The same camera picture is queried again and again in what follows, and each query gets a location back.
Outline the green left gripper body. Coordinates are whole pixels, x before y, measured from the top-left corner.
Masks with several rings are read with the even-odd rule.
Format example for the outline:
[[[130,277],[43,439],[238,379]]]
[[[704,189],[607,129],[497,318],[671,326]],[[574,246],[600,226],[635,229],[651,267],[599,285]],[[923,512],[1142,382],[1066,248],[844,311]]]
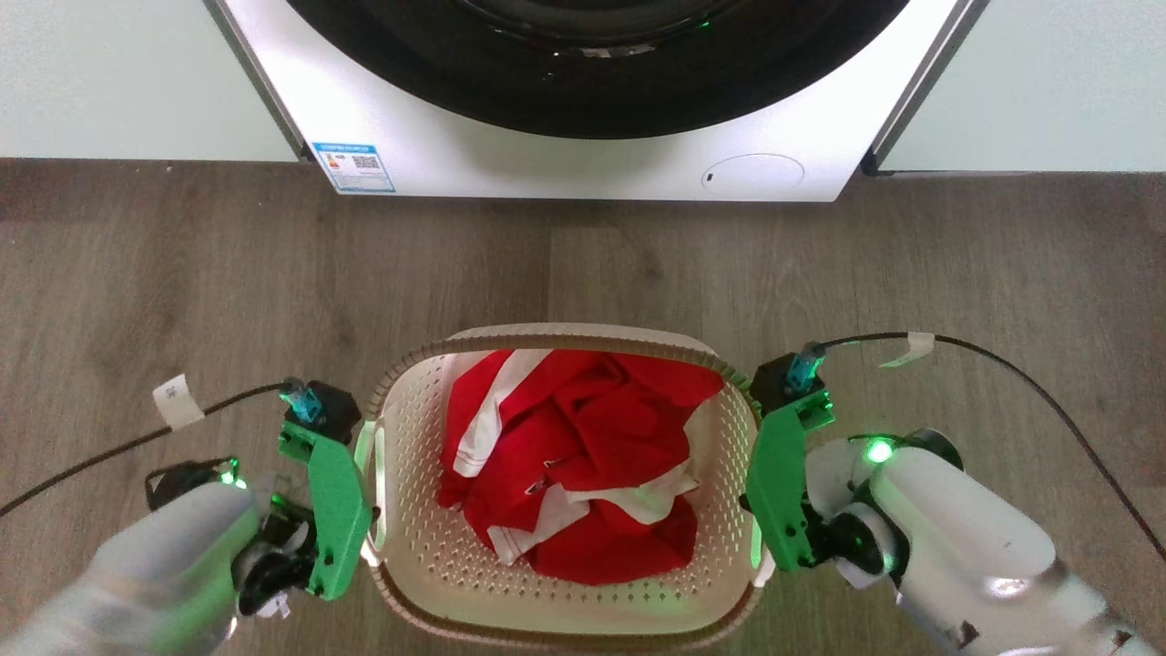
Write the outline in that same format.
[[[353,584],[373,523],[361,470],[345,444],[296,423],[286,423],[279,440],[280,453],[307,470],[316,536],[307,590],[321,600],[338,600]]]

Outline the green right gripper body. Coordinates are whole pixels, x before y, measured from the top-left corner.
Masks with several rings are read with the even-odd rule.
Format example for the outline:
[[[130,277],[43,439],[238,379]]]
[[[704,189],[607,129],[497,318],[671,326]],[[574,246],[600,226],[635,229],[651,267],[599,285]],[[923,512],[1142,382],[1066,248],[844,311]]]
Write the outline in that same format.
[[[817,565],[813,553],[805,447],[808,435],[833,423],[829,392],[788,398],[784,392],[750,392],[761,412],[744,489],[744,503],[778,570]]]

